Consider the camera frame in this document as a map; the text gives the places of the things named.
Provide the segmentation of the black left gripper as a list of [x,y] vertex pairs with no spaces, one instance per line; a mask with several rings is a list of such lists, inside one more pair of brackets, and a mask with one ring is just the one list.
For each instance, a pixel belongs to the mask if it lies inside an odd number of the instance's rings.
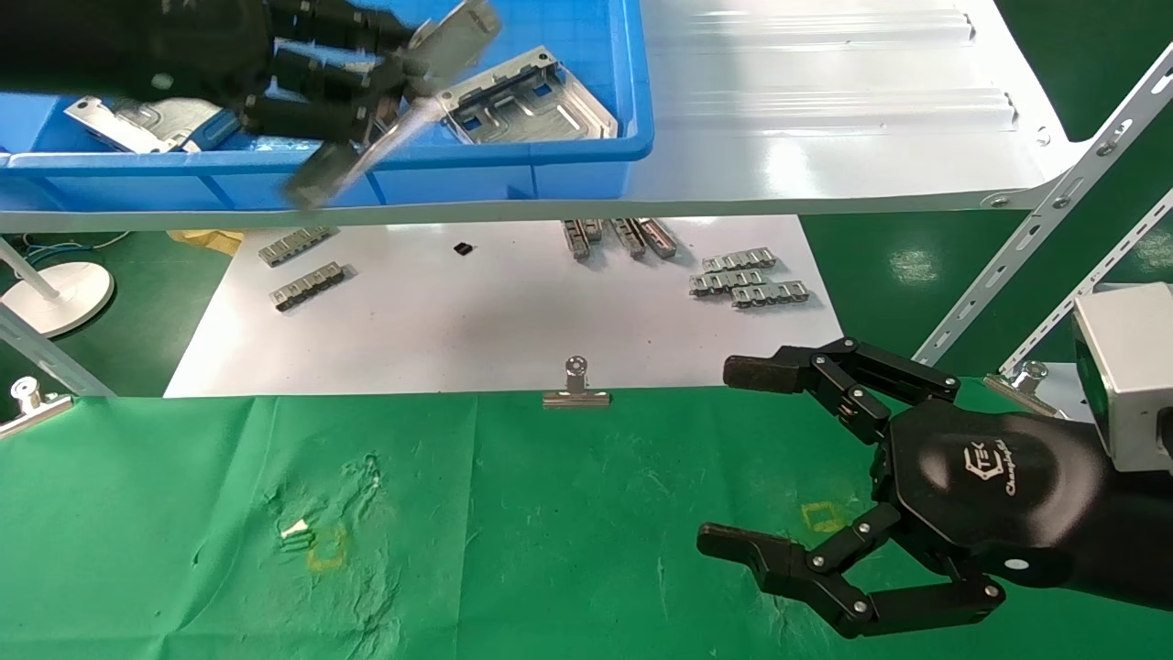
[[[396,120],[401,61],[335,64],[276,50],[294,42],[382,54],[404,49],[418,30],[389,11],[347,1],[142,1],[131,16],[126,97],[240,106],[250,134],[355,145]],[[283,96],[264,93],[271,80]]]

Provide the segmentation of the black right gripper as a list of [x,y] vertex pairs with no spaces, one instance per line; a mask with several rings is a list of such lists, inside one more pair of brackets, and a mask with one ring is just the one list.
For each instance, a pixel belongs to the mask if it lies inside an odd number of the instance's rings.
[[[728,356],[723,380],[739,390],[811,394],[860,442],[884,438],[891,472],[891,504],[872,506],[813,550],[703,523],[698,551],[750,569],[762,594],[804,603],[854,639],[983,622],[1005,601],[985,574],[1024,588],[1080,584],[1082,536],[1110,479],[1089,423],[960,409],[950,404],[960,379],[850,336],[813,349],[781,346],[769,358]],[[876,394],[915,408],[891,419]],[[874,593],[850,585],[847,572],[891,539],[949,580]]]

